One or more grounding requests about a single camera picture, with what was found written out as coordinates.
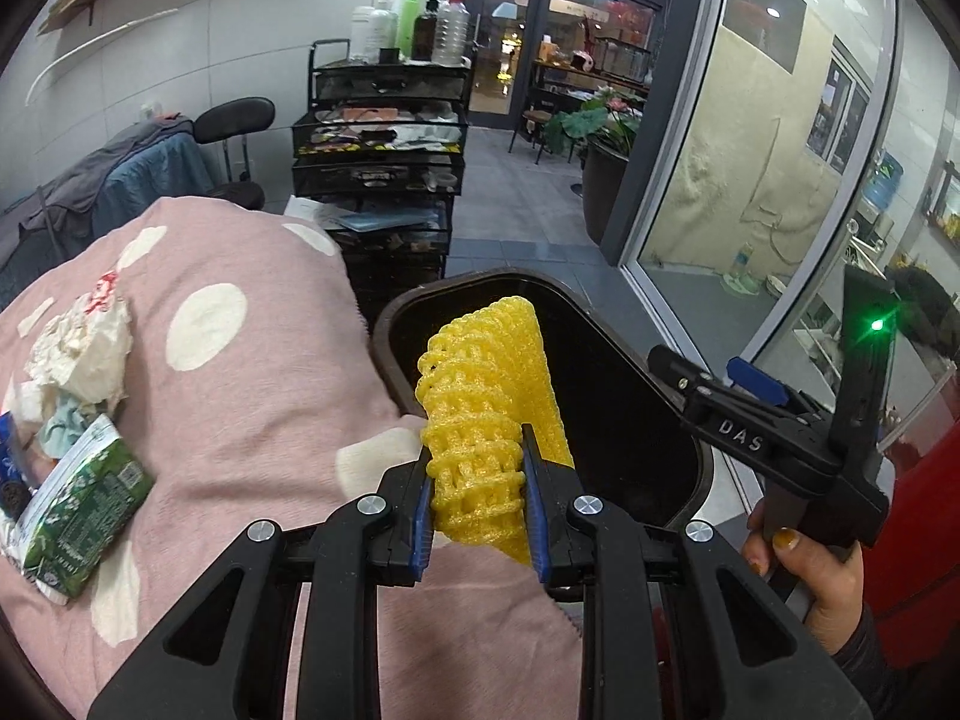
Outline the right hand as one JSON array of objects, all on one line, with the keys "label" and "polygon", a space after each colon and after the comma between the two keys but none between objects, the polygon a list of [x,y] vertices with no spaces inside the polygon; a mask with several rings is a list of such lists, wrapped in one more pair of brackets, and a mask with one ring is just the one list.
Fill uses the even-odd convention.
[{"label": "right hand", "polygon": [[830,654],[836,655],[853,637],[864,608],[864,559],[862,546],[854,545],[841,561],[823,544],[793,528],[779,528],[766,539],[765,500],[755,505],[747,520],[748,536],[743,543],[743,559],[760,577],[773,567],[784,567],[812,594],[814,603],[805,618],[805,626]]}]

